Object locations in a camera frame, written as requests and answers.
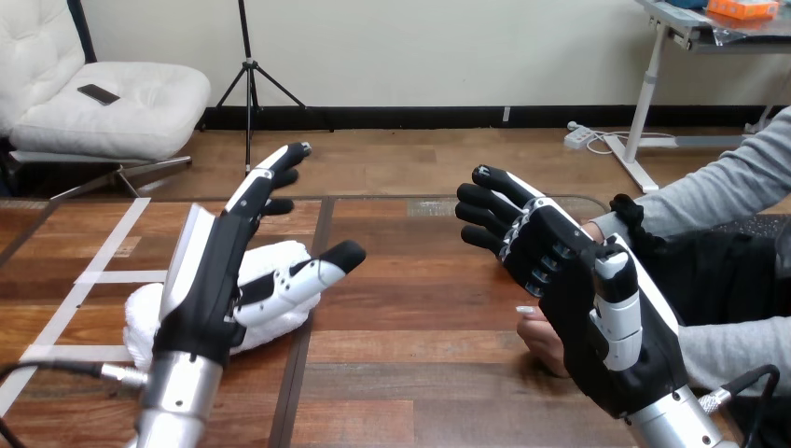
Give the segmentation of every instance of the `white wall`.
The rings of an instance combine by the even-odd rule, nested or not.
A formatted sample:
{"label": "white wall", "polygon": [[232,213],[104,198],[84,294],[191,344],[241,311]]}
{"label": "white wall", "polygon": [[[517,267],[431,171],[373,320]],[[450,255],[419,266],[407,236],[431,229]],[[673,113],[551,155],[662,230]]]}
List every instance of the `white wall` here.
{"label": "white wall", "polygon": [[[241,67],[234,0],[82,2],[100,61],[193,66],[212,102]],[[247,15],[254,57],[308,105],[635,104],[654,40],[632,0],[247,0]],[[665,54],[657,104],[762,104],[791,66]]]}

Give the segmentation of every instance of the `smartphone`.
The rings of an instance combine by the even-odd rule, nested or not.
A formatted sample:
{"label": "smartphone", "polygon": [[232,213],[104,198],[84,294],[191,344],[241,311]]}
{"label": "smartphone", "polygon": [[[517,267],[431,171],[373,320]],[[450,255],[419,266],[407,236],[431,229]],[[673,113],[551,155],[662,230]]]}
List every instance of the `smartphone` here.
{"label": "smartphone", "polygon": [[120,100],[120,97],[110,93],[109,91],[106,91],[105,89],[102,89],[96,84],[88,84],[87,86],[78,87],[76,90],[80,93],[88,95],[102,105],[111,105],[114,102]]}

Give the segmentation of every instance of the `robotic hand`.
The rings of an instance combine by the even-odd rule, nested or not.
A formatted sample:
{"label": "robotic hand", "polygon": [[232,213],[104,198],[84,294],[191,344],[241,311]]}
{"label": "robotic hand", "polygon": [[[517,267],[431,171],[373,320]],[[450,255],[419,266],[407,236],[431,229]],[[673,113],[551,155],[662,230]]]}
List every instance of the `robotic hand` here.
{"label": "robotic hand", "polygon": [[260,219],[293,208],[271,200],[272,189],[295,182],[292,168],[310,152],[305,143],[278,149],[253,169],[219,217],[192,206],[165,280],[137,438],[128,446],[196,446],[230,349],[242,343],[246,330],[331,287],[365,259],[365,251],[347,241],[316,259],[237,284]]}
{"label": "robotic hand", "polygon": [[472,179],[457,192],[456,216],[477,225],[462,239],[491,250],[539,299],[580,390],[640,446],[735,446],[689,390],[673,311],[623,240],[594,243],[511,173],[482,165]]}

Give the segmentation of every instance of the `fingernail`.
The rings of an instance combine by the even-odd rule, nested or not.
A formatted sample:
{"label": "fingernail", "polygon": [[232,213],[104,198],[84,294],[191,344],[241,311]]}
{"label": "fingernail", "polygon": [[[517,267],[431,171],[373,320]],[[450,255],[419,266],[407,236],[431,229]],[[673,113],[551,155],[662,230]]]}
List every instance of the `fingernail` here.
{"label": "fingernail", "polygon": [[518,306],[517,313],[521,315],[532,315],[535,313],[535,308],[533,306]]}

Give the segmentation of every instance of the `tripod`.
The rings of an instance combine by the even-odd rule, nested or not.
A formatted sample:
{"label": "tripod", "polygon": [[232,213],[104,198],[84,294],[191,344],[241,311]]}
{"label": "tripod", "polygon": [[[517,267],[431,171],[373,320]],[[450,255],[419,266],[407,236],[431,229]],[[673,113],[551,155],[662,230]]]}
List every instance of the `tripod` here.
{"label": "tripod", "polygon": [[[283,93],[285,93],[291,101],[297,103],[302,111],[307,111],[308,107],[302,103],[296,96],[291,94],[283,85],[281,85],[275,78],[271,77],[270,74],[264,71],[258,62],[253,59],[253,56],[250,51],[250,35],[247,33],[247,14],[244,10],[244,0],[239,0],[239,17],[242,20],[242,39],[244,41],[244,57],[246,58],[242,63],[242,69],[239,70],[239,74],[233,79],[233,82],[230,83],[230,87],[226,90],[225,94],[222,98],[220,98],[219,103],[217,103],[217,109],[222,107],[225,103],[225,100],[228,99],[228,95],[230,95],[231,91],[236,87],[236,84],[239,83],[239,80],[242,79],[242,75],[247,74],[247,133],[246,133],[246,141],[247,141],[247,153],[244,159],[244,175],[250,174],[250,145],[253,142],[253,128],[252,128],[252,120],[253,117],[258,115],[258,112],[261,111],[263,107],[258,105],[258,93],[256,91],[256,72],[259,72],[263,77],[269,80],[274,87],[280,89]],[[322,123],[325,125],[324,127],[330,131],[331,133],[334,132],[332,127],[329,126],[327,123],[326,117],[324,113],[321,114]]]}

